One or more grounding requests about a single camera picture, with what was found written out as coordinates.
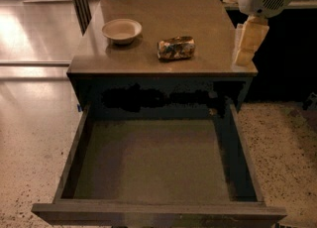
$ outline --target concrete floor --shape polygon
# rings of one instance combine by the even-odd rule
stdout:
[[[0,59],[70,60],[80,37],[70,1],[0,0]],[[0,67],[0,227],[51,227],[31,208],[53,200],[81,116],[65,72]],[[239,118],[266,204],[317,227],[317,111],[247,103]]]

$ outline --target desk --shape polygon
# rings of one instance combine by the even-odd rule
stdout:
[[[143,32],[118,47],[107,21]],[[101,0],[67,75],[84,108],[50,224],[270,227],[237,120],[253,65],[231,63],[234,27],[219,0]],[[194,57],[161,62],[157,42],[192,36]]]

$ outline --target terrazzo floor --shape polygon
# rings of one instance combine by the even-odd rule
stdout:
[[[70,1],[0,0],[0,59],[70,60],[80,37]],[[0,67],[0,227],[51,227],[31,208],[52,202],[81,116],[65,71]],[[239,119],[266,204],[317,227],[317,111],[246,103]]]

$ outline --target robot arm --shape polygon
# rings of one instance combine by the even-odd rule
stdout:
[[[244,25],[236,30],[236,43],[233,53],[234,63],[248,65],[263,42],[267,32],[267,19],[280,14],[292,0],[236,0],[239,10],[249,15]]]

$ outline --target brown tabletop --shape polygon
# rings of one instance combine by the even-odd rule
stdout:
[[[101,32],[111,20],[142,24],[128,46],[113,45]],[[100,0],[68,74],[255,76],[257,69],[232,65],[235,28],[220,0]],[[162,62],[158,41],[191,36],[190,59]]]

